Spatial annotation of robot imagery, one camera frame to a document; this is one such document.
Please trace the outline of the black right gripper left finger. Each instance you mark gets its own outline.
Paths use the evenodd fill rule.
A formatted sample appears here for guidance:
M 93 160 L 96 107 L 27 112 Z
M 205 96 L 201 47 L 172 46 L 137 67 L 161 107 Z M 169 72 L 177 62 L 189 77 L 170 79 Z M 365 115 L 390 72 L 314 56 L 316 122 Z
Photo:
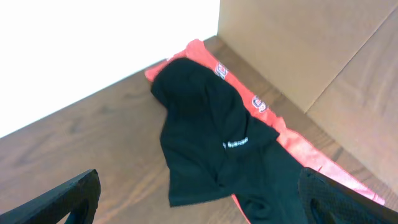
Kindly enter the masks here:
M 64 182 L 52 190 L 1 215 L 1 223 L 53 224 L 66 217 L 66 223 L 92 223 L 101 194 L 94 169 Z

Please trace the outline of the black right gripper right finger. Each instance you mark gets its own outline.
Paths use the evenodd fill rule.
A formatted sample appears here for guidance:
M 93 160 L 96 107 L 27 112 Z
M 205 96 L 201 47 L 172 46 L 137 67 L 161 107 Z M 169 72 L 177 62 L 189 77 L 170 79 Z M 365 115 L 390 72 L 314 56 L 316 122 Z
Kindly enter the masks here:
M 298 192 L 310 224 L 397 224 L 397 212 L 304 167 Z

